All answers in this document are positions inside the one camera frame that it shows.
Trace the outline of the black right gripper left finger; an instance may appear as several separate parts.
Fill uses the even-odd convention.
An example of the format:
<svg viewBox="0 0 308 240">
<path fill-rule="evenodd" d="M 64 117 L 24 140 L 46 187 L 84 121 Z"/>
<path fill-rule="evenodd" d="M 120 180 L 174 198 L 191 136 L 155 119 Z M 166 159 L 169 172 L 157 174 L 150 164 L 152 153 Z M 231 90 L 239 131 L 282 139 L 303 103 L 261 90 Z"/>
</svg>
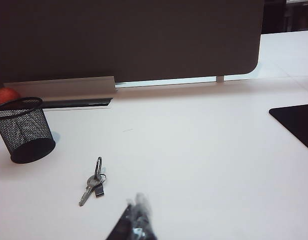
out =
<svg viewBox="0 0 308 240">
<path fill-rule="evenodd" d="M 128 240 L 131 232 L 131 208 L 128 204 L 106 240 Z"/>
</svg>

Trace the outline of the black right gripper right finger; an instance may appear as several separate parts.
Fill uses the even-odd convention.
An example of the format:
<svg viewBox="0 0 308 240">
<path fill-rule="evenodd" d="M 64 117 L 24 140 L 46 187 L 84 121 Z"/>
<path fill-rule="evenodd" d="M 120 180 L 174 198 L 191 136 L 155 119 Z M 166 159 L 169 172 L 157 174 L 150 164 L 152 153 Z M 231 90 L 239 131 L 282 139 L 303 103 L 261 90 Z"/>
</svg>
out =
<svg viewBox="0 0 308 240">
<path fill-rule="evenodd" d="M 130 213 L 130 239 L 131 240 L 156 240 L 151 221 L 151 209 L 147 198 L 142 193 L 137 193 Z"/>
</svg>

